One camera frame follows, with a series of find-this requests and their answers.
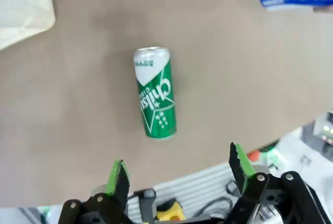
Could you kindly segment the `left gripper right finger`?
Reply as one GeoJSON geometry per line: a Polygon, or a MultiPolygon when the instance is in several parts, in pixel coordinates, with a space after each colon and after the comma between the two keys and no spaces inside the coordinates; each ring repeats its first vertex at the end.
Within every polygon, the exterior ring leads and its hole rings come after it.
{"type": "Polygon", "coordinates": [[[316,192],[296,171],[276,177],[257,172],[239,144],[230,144],[229,166],[240,198],[225,224],[252,224],[261,206],[272,205],[283,224],[326,224],[326,213],[316,192]]]}

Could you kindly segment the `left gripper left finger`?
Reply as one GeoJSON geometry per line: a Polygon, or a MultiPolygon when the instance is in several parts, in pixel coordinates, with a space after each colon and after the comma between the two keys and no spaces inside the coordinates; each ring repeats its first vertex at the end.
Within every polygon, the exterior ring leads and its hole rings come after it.
{"type": "Polygon", "coordinates": [[[107,183],[95,188],[87,201],[67,200],[58,224],[131,224],[127,216],[130,178],[123,160],[115,160],[107,183]]]}

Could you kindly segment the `green Chilsung cider can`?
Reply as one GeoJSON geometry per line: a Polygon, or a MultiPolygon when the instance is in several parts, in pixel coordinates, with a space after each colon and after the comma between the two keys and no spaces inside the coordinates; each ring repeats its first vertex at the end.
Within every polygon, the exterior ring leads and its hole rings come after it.
{"type": "Polygon", "coordinates": [[[166,139],[177,131],[171,55],[165,47],[139,48],[133,55],[145,133],[166,139]]]}

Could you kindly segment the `cream basket with brown rim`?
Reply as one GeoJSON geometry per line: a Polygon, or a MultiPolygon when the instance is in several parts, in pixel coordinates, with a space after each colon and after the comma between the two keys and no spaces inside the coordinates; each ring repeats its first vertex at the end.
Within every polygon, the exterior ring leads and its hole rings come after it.
{"type": "Polygon", "coordinates": [[[0,51],[55,24],[53,0],[0,0],[0,51]]]}

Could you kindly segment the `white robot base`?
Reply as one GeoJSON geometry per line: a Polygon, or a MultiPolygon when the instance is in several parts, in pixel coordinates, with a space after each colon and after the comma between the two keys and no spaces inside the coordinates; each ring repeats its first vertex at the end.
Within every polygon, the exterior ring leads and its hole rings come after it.
{"type": "Polygon", "coordinates": [[[252,162],[269,167],[274,175],[294,170],[318,194],[327,211],[333,216],[333,152],[322,154],[301,140],[298,128],[261,150],[247,154],[252,162]]]}

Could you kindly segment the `person's right hand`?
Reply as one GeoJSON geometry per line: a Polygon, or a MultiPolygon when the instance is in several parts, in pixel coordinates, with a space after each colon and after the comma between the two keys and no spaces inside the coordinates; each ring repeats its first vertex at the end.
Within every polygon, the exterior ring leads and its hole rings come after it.
{"type": "Polygon", "coordinates": [[[314,7],[313,11],[315,13],[332,13],[333,14],[333,5],[314,7]]]}

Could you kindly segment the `yellow emergency stop button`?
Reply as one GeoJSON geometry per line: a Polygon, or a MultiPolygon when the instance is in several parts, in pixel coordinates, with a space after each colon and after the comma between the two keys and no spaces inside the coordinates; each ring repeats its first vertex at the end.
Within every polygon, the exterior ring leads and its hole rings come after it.
{"type": "Polygon", "coordinates": [[[183,207],[176,198],[169,199],[168,201],[157,205],[156,220],[160,221],[181,221],[185,220],[183,207]]]}

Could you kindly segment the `grey control device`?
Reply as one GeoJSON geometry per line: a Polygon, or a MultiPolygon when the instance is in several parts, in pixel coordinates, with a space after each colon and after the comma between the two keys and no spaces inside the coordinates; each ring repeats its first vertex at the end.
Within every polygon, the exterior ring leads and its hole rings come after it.
{"type": "Polygon", "coordinates": [[[322,154],[333,152],[333,110],[304,125],[301,140],[322,154]]]}

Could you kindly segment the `aluminium profile rail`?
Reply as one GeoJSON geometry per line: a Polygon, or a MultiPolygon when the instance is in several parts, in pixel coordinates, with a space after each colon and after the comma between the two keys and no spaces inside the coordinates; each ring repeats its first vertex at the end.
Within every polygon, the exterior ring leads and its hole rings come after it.
{"type": "Polygon", "coordinates": [[[185,217],[192,218],[204,208],[199,216],[211,215],[224,218],[236,204],[238,197],[227,193],[226,186],[234,179],[228,163],[222,163],[151,188],[156,192],[156,205],[176,198],[185,217]]]}

